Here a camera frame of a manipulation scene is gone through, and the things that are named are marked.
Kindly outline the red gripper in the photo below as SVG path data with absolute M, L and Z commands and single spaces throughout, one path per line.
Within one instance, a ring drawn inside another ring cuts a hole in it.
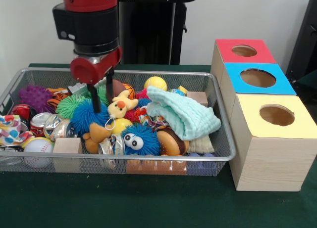
M 101 112 L 101 105 L 98 91 L 94 85 L 106 75 L 106 97 L 108 102 L 112 103 L 114 70 L 111 69 L 121 61 L 121 58 L 122 48 L 119 46 L 114 51 L 100 56 L 79 55 L 70 64 L 73 78 L 87 84 L 95 113 Z

